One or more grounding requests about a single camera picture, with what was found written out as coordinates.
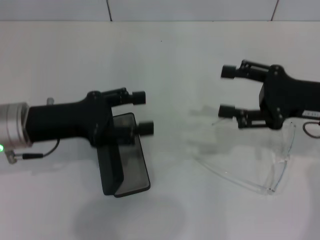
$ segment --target curved transparent plastic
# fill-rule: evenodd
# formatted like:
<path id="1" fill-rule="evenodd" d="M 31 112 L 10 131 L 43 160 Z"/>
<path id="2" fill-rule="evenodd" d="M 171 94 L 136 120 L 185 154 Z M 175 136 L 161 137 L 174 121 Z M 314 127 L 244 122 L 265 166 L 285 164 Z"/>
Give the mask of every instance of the curved transparent plastic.
<path id="1" fill-rule="evenodd" d="M 281 130 L 238 129 L 237 121 L 219 119 L 198 128 L 188 149 L 193 159 L 220 177 L 260 194 L 273 194 L 287 169 L 295 133 L 292 122 Z"/>

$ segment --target thin wire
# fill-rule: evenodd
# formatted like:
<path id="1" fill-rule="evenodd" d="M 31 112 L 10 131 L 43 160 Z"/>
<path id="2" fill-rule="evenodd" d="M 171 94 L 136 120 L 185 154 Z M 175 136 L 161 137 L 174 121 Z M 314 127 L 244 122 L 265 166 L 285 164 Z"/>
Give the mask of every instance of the thin wire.
<path id="1" fill-rule="evenodd" d="M 48 156 L 48 155 L 50 155 L 50 154 L 52 154 L 57 149 L 57 147 L 59 146 L 59 143 L 60 143 L 60 139 L 57 139 L 55 146 L 50 151 L 48 151 L 46 154 L 43 154 L 43 158 Z"/>
<path id="2" fill-rule="evenodd" d="M 319 125 L 319 123 L 318 123 L 318 122 L 315 122 L 315 121 L 306 121 L 306 122 L 303 124 L 302 129 L 303 129 L 304 133 L 307 134 L 310 138 L 320 139 L 320 135 L 316 136 L 316 135 L 313 135 L 313 134 L 311 134 L 310 132 L 307 131 L 306 126 L 307 126 L 308 124 Z"/>

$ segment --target silver metal cylinder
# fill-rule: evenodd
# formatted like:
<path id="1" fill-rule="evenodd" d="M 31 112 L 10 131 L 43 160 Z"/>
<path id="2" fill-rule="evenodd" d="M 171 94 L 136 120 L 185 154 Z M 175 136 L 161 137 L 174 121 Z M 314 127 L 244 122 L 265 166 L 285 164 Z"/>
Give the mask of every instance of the silver metal cylinder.
<path id="1" fill-rule="evenodd" d="M 28 111 L 25 102 L 0 105 L 0 144 L 4 151 L 32 145 L 25 128 Z"/>

